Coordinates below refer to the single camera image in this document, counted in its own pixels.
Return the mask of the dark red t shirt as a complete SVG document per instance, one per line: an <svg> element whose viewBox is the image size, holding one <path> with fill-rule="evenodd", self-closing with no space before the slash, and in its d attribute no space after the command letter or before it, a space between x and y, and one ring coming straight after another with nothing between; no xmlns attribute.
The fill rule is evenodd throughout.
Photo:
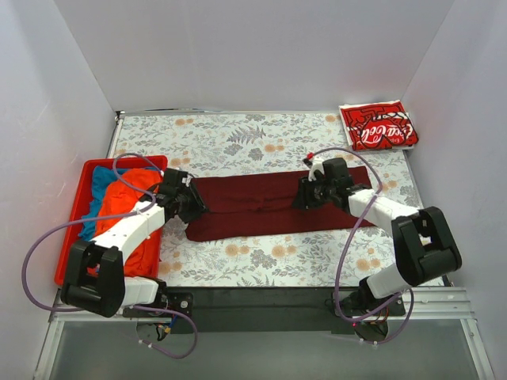
<svg viewBox="0 0 507 380"><path fill-rule="evenodd" d="M300 210L292 206L306 171L197 178L208 211L185 230L190 241L295 234L352 228L357 218L331 203Z"/></svg>

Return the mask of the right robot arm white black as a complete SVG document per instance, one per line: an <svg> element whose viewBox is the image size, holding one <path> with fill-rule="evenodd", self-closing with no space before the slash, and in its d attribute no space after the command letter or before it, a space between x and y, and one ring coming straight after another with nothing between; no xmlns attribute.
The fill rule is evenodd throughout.
<svg viewBox="0 0 507 380"><path fill-rule="evenodd" d="M334 296L341 317L379 313L403 291L455 272L463 261L444 213L437 207L418 209L381 196L355 183L342 158L322 160L308 154L309 173L299 179L294 208L310 210L327 203L360 222L379 227L393 239L395 262L362 279L356 291Z"/></svg>

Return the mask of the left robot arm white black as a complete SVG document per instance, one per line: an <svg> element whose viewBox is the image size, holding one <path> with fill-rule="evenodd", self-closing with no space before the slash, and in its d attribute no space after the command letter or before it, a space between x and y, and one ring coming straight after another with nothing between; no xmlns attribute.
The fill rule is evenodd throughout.
<svg viewBox="0 0 507 380"><path fill-rule="evenodd" d="M125 264L134 251L169 220L189 223L207 212L193 175L166 169L162 183L145 191L132 211L91 241L76 241L69 252L61 301L103 317L141 305L151 316L167 311L165 284L145 275L128 277Z"/></svg>

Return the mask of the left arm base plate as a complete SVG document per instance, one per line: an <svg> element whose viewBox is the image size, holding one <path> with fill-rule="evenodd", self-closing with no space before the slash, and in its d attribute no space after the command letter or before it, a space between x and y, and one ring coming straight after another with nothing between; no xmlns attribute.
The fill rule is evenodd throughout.
<svg viewBox="0 0 507 380"><path fill-rule="evenodd" d="M166 291L159 293L151 304L143 305L153 309L176 310L185 315L191 316L193 311L193 293L182 291ZM122 311L123 317L169 317L167 313L158 311L146 311L125 308Z"/></svg>

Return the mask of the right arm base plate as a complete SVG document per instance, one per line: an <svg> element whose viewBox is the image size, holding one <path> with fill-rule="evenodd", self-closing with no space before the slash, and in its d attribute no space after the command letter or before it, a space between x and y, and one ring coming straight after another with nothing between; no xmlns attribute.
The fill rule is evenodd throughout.
<svg viewBox="0 0 507 380"><path fill-rule="evenodd" d="M325 306L330 312L339 317L337 307L340 307L342 314L346 318L357 319L365 314L371 313L374 309L384 304L391 297L386 298L373 298L372 300L364 301L358 291L346 295L340 302L332 295L325 301ZM406 308L401 296L398 296L394 301L385 305L381 310L373 313L370 317L361 321L351 322L353 333L357 336L360 344L370 344L378 346L388 338L389 317L405 317Z"/></svg>

